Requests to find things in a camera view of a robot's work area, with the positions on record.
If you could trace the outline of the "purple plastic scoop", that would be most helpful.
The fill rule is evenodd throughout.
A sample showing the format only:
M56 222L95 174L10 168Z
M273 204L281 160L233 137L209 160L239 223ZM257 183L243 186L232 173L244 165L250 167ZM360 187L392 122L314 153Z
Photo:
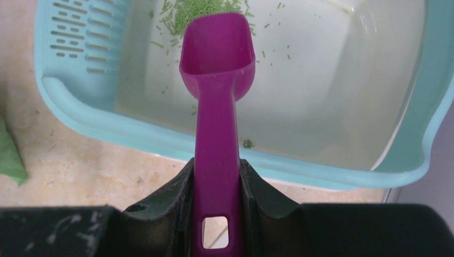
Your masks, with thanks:
M191 256L245 254L236 102L253 83L255 62L248 21L240 13L198 17L185 30L179 71L198 101ZM212 217L227 220L225 247L203 245L202 225Z

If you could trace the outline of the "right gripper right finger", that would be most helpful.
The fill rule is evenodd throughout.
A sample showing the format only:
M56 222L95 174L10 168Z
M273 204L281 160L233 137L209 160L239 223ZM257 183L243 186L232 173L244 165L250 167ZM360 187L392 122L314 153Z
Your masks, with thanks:
M246 256L453 256L453 234L419 204L299 204L242 160Z

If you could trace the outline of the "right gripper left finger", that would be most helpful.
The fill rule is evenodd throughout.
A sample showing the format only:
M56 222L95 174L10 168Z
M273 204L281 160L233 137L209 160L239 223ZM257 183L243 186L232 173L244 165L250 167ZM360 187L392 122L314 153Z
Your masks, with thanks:
M1 208L1 256L188 256L194 162L125 210Z

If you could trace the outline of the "green litter bag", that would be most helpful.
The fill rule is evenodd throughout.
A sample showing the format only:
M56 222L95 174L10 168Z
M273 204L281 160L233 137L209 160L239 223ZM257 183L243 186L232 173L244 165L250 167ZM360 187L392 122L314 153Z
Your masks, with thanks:
M7 176L21 186L28 178L25 166L16 145L1 118L1 175Z

